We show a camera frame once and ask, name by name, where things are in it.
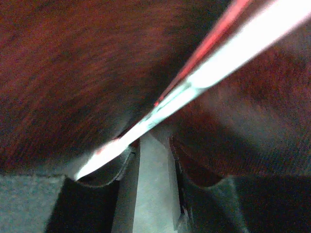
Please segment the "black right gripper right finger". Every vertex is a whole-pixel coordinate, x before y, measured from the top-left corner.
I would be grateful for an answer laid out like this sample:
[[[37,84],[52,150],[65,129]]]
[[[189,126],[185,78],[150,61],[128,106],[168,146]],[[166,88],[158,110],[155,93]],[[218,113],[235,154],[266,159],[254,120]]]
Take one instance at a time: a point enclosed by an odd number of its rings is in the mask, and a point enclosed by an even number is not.
[[[308,233],[308,176],[219,176],[170,138],[182,212],[191,233]]]

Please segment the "floral table mat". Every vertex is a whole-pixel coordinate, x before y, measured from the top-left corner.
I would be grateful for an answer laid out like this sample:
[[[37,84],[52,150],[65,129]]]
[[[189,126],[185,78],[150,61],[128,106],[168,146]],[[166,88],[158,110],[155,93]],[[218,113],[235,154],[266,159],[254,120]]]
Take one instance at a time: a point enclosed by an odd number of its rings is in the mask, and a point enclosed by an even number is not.
[[[308,0],[234,0],[163,92],[154,108],[122,137],[98,150],[72,176],[78,180],[222,81],[311,17]]]

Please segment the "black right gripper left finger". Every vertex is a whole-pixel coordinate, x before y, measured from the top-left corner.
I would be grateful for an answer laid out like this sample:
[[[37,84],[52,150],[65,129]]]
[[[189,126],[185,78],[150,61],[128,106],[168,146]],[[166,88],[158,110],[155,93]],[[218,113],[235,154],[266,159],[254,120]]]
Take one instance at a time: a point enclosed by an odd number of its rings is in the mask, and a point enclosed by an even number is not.
[[[136,148],[77,182],[65,179],[46,233],[131,233],[136,205]]]

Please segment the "pink racket cover bag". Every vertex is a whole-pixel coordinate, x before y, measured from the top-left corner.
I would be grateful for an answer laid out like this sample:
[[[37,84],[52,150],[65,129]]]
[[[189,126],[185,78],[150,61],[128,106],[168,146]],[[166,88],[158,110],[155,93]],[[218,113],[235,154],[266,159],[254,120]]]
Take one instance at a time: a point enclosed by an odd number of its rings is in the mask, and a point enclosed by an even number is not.
[[[266,0],[3,0],[0,172],[73,176]],[[155,128],[183,166],[310,175],[311,24]]]

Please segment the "badminton racket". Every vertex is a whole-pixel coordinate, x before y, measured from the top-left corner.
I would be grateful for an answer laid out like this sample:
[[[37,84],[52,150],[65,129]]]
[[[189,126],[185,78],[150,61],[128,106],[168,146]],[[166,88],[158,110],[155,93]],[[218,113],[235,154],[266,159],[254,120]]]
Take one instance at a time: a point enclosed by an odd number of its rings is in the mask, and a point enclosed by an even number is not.
[[[140,138],[134,233],[174,232],[166,145],[171,132],[168,127],[157,127]]]

